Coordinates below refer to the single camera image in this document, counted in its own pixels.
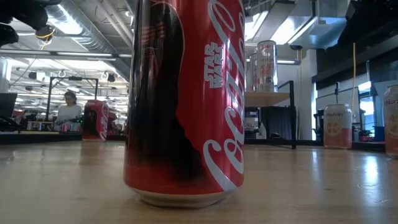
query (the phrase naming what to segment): woman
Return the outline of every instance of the woman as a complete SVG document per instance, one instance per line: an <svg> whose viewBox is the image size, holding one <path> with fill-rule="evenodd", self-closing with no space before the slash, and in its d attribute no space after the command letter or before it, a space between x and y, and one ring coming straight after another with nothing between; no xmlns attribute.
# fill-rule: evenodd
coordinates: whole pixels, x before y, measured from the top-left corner
<svg viewBox="0 0 398 224"><path fill-rule="evenodd" d="M64 94L66 106L61 106L58 109L58 118L56 123L64 123L66 121L79 118L81 115L81 107L76 105L76 95L68 91Z"/></svg>

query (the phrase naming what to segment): computer monitor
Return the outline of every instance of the computer monitor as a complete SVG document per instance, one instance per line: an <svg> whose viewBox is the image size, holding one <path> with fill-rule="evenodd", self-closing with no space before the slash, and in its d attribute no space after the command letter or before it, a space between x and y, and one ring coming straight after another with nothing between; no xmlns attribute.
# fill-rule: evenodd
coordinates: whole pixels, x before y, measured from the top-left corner
<svg viewBox="0 0 398 224"><path fill-rule="evenodd" d="M0 117L12 117L17 95L17 93L0 93Z"/></svg>

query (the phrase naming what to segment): red soda can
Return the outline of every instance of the red soda can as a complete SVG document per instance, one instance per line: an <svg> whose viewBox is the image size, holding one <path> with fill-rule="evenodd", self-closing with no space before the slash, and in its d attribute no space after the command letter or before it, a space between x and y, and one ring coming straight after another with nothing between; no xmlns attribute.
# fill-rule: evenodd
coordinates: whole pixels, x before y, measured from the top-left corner
<svg viewBox="0 0 398 224"><path fill-rule="evenodd" d="M124 181L158 206L204 207L243 184L240 0L137 4Z"/></svg>
<svg viewBox="0 0 398 224"><path fill-rule="evenodd" d="M100 100L89 100L85 105L82 125L83 140L105 141L108 133L109 107Z"/></svg>
<svg viewBox="0 0 398 224"><path fill-rule="evenodd" d="M68 131L69 131L69 129L68 129L68 123L63 123L63 124L62 124L62 131L63 131L63 132L68 132Z"/></svg>

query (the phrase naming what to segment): dark hair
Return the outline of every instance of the dark hair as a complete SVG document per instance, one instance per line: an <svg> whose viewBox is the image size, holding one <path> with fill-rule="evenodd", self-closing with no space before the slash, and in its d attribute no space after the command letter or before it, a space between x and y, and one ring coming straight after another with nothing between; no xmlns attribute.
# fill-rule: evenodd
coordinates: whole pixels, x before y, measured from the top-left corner
<svg viewBox="0 0 398 224"><path fill-rule="evenodd" d="M67 97L67 96L72 97L72 99L73 99L73 104L76 104L77 97L76 97L76 94L75 94L74 92L72 92L72 91L67 91L63 96L64 96L64 97Z"/></svg>

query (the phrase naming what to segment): wooden table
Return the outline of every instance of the wooden table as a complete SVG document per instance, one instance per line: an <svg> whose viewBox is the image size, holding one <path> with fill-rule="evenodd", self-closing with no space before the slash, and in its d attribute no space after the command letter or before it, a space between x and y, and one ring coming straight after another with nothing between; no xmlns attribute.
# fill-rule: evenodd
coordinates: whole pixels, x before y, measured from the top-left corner
<svg viewBox="0 0 398 224"><path fill-rule="evenodd" d="M123 142L0 146L0 223L398 223L384 154L245 147L246 180L199 210L157 208L123 183Z"/></svg>

